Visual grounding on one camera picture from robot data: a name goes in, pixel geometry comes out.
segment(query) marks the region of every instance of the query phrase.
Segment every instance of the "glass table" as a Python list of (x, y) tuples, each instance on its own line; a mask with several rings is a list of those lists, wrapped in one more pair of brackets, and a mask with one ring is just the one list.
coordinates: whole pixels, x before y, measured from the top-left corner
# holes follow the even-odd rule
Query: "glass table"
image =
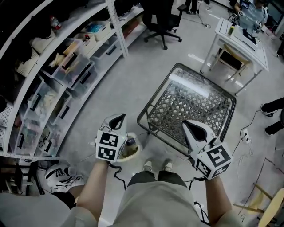
[(224, 140), (236, 98), (200, 73), (177, 63), (137, 118), (137, 123), (167, 145), (190, 157), (183, 120), (210, 126)]

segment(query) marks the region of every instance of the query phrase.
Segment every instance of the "gray floor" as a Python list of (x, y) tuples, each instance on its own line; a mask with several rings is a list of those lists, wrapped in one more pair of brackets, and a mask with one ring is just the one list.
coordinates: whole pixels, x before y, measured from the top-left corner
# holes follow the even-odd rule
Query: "gray floor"
[[(61, 149), (61, 156), (70, 163), (78, 165), (79, 170), (86, 178), (92, 169), (95, 158), (91, 157), (82, 162), (80, 160), (95, 153), (94, 138), (105, 117), (115, 113), (126, 113), (128, 131), (135, 132), (137, 135), (143, 133), (143, 129), (136, 123), (137, 116), (175, 63), (183, 63), (196, 71), (200, 70), (201, 62), (196, 60), (196, 57), (205, 59), (214, 39), (214, 30), (218, 23), (216, 17), (228, 18), (229, 14), (219, 5), (211, 4), (211, 9), (209, 9), (202, 3), (200, 16), (212, 28), (204, 28), (201, 24), (181, 20), (177, 35), (182, 37), (182, 43), (174, 38), (166, 37), (167, 51), (162, 50), (160, 38), (150, 39), (148, 43), (144, 43), (143, 37), (148, 35), (146, 31), (130, 46), (130, 56), (126, 59), (121, 57), (90, 96)], [(197, 15), (184, 14), (183, 17), (200, 21)], [(264, 34), (261, 35), (261, 39), (267, 45), (270, 72), (263, 72), (247, 88), (247, 91), (237, 97), (236, 110), (225, 138), (231, 151), (234, 150), (240, 139), (240, 129), (251, 122), (261, 103), (284, 96), (283, 61), (274, 56), (279, 43), (270, 41)], [(229, 74), (232, 75), (233, 72), (220, 63), (215, 66), (212, 72), (205, 72), (205, 76), (210, 80), (227, 91), (235, 93), (240, 88), (236, 83), (225, 84)], [(237, 80), (245, 84), (251, 76), (252, 71), (247, 70)], [(277, 166), (281, 168), (282, 153), (274, 151), (276, 135), (268, 137), (263, 131), (264, 127), (276, 121), (278, 121), (278, 114), (272, 118), (266, 118), (261, 112), (258, 112), (253, 124), (248, 128), (252, 143), (249, 145), (240, 143), (233, 165), (222, 175), (225, 189), (232, 203), (243, 204), (245, 202), (253, 183), (258, 178), (265, 157), (276, 162)], [(144, 160), (148, 157), (153, 157), (156, 160), (156, 171), (166, 157), (170, 157), (174, 160), (174, 171), (180, 174), (184, 180), (200, 176), (200, 173), (193, 169), (183, 156), (177, 155), (176, 151), (158, 139), (153, 136), (147, 137), (146, 134), (139, 136), (139, 139), (144, 144), (144, 150), (140, 156), (121, 165), (120, 177), (125, 179), (127, 183), (133, 174), (141, 170)], [(110, 169), (101, 220), (102, 226), (113, 223), (123, 196), (122, 182), (113, 178), (113, 174), (114, 170)], [(259, 184), (265, 190), (274, 195), (283, 185), (283, 179), (284, 176), (280, 171), (276, 170), (271, 163), (265, 162), (259, 179)], [(194, 182), (192, 193), (195, 200), (201, 203), (206, 210), (205, 184)], [(240, 215), (242, 214), (246, 214), (244, 223), (255, 216), (243, 211)]]

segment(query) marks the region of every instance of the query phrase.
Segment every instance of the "black shorts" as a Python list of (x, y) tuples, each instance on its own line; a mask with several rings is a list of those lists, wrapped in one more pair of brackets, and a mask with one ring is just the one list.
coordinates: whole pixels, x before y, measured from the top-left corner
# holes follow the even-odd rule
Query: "black shorts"
[(70, 192), (54, 192), (52, 195), (56, 196), (62, 202), (64, 202), (69, 209), (72, 209), (76, 206), (75, 198)]

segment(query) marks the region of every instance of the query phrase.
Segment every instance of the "black handle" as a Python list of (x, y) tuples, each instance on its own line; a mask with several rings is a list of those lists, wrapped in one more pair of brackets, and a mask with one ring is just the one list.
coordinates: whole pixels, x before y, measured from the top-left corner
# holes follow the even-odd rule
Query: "black handle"
[(22, 136), (22, 137), (21, 137), (21, 140), (20, 140), (20, 144), (17, 146), (17, 147), (20, 148), (20, 149), (22, 148), (23, 142), (24, 142), (24, 139), (25, 139), (24, 134), (21, 133), (21, 136)]
[(63, 114), (60, 116), (61, 119), (65, 117), (69, 109), (70, 109), (69, 106), (66, 106), (66, 109), (64, 110)]
[(116, 46), (114, 46), (109, 52), (107, 52), (106, 54), (108, 56), (110, 56), (112, 54), (112, 52), (114, 52), (114, 50), (116, 49)]
[(38, 93), (38, 94), (37, 94), (36, 101), (35, 101), (35, 103), (34, 103), (34, 106), (33, 106), (33, 107), (30, 107), (30, 109), (31, 109), (32, 111), (35, 111), (36, 106), (38, 105), (40, 99), (41, 99), (41, 95)]
[(84, 82), (86, 82), (86, 80), (90, 77), (91, 73), (88, 72), (87, 75), (83, 78), (83, 80), (80, 81), (81, 84), (84, 84)]
[(44, 150), (46, 153), (48, 153), (48, 151), (49, 151), (51, 145), (52, 145), (52, 142), (49, 140), (49, 141), (48, 141), (48, 145), (47, 145), (46, 149)]
[(77, 54), (73, 53), (73, 57), (69, 60), (69, 62), (66, 63), (65, 66), (62, 66), (62, 68), (64, 70), (68, 69), (70, 67), (70, 65), (75, 61), (75, 59), (77, 58)]

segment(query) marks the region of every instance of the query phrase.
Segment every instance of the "white power adapter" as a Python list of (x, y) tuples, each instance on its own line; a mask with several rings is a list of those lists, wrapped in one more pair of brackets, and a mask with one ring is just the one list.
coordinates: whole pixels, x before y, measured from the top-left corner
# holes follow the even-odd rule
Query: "white power adapter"
[(247, 143), (247, 144), (249, 144), (251, 142), (247, 128), (241, 130), (241, 138), (242, 138), (242, 141)]

